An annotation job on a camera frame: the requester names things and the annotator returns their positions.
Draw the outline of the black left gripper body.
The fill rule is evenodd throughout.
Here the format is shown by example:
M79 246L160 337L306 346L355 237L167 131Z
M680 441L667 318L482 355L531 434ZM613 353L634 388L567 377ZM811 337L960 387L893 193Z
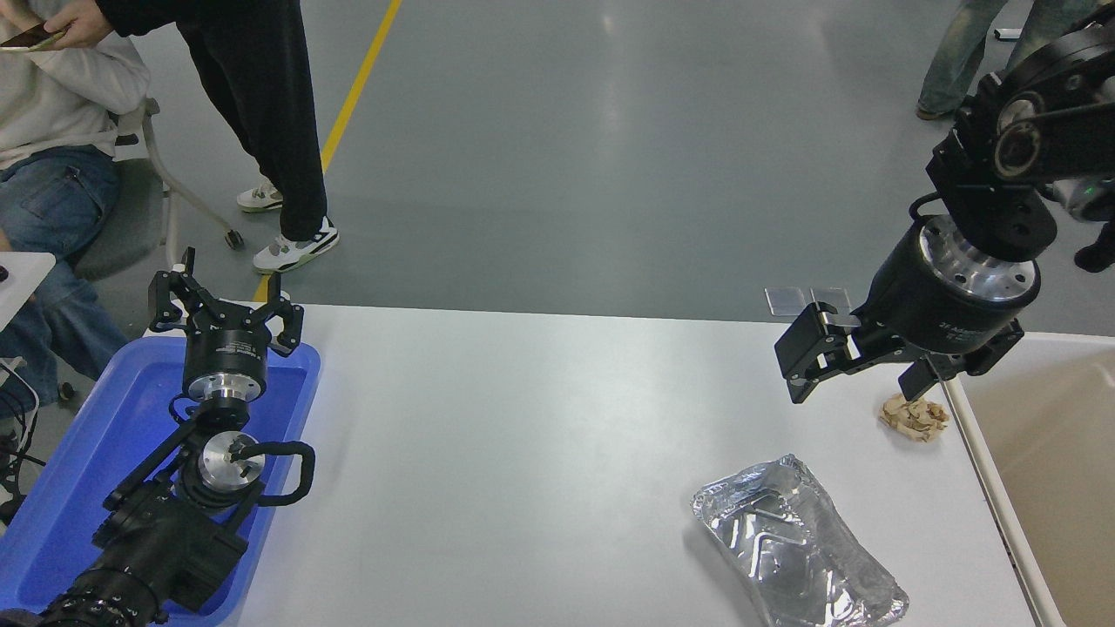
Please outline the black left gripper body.
M245 374L252 382L266 382L266 325L244 326L246 314L219 314L198 309L186 324L184 384L210 374Z

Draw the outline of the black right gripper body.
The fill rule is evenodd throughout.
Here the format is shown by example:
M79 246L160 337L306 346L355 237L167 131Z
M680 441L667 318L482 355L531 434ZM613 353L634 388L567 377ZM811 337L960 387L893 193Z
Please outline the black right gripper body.
M980 253L952 219L910 226L880 267L861 316L927 353L982 347L1037 297L1034 261Z

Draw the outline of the standing person's hand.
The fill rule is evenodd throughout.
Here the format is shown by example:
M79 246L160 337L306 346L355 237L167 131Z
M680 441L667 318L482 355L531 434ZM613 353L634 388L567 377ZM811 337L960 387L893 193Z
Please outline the standing person's hand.
M114 27L95 1L69 1L57 13L45 20L45 30L61 37L51 44L51 50L91 48L100 44Z

